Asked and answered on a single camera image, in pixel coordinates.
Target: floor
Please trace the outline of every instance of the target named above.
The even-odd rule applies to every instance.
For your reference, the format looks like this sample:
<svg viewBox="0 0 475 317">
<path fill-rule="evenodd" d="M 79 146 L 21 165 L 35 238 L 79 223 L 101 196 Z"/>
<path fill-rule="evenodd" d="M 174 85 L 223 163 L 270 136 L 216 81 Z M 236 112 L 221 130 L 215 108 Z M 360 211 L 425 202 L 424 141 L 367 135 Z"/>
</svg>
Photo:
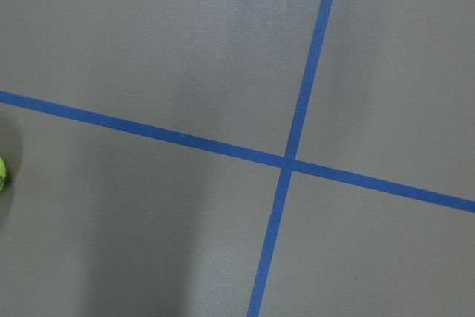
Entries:
<svg viewBox="0 0 475 317">
<path fill-rule="evenodd" d="M 0 11 L 2 316 L 473 315 L 473 0 Z"/>
</svg>

